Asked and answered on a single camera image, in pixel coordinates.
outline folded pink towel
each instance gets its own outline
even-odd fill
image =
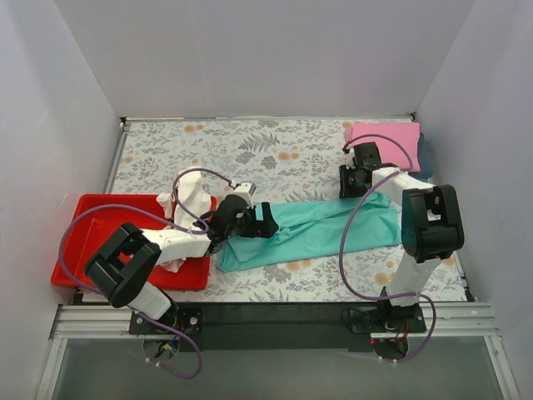
[[[366,123],[355,122],[353,127],[345,131],[346,141],[352,140],[361,135],[379,133],[399,142],[411,156],[413,161],[412,172],[420,171],[418,163],[418,139],[420,138],[420,124],[418,122],[391,122],[391,123]],[[355,141],[353,144],[376,142],[377,148],[380,149],[381,161],[383,163],[394,163],[399,168],[407,169],[409,162],[405,154],[392,142],[380,137],[365,137]]]

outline floral tablecloth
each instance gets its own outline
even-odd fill
[[[237,181],[252,180],[257,185],[256,202],[338,198],[344,128],[353,123],[341,119],[133,122],[112,192],[168,192],[176,171],[198,165]],[[206,190],[219,201],[229,189],[211,176],[205,182]],[[377,295],[394,277],[402,255],[401,246],[347,254],[348,279],[357,291]],[[342,283],[337,260],[337,256],[321,257],[223,273],[213,257],[205,290],[171,295],[178,301],[206,302],[354,301]],[[425,292],[436,301],[466,300],[453,258],[436,269]]]

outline turquoise fabric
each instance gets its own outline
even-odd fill
[[[277,233],[270,239],[230,238],[218,253],[217,267],[229,273],[338,254],[342,231],[357,202],[359,198],[272,204],[272,215],[280,226]],[[397,210],[390,204],[378,193],[368,198],[351,224],[347,253],[400,243]]]

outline teal cloth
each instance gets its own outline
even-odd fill
[[[272,204],[279,230],[270,239],[232,237],[218,253],[217,267],[225,272],[339,253],[341,236],[359,198],[325,202]],[[372,194],[357,213],[346,240],[346,253],[400,243],[397,210],[391,201]]]

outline red plastic container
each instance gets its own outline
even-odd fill
[[[86,194],[80,198],[74,218],[103,204],[126,204],[164,218],[162,207],[157,203],[156,197],[153,194]],[[214,197],[211,199],[212,210],[215,210],[217,200]],[[106,208],[89,214],[68,235],[64,253],[68,270],[82,282],[93,286],[83,272],[85,263],[123,223],[134,223],[139,228],[145,229],[165,227],[163,223],[139,212],[122,208]],[[188,258],[176,273],[155,266],[148,282],[161,289],[202,290],[207,285],[208,276],[209,257]],[[59,262],[53,270],[52,283],[58,286],[77,287],[77,284],[62,271]]]

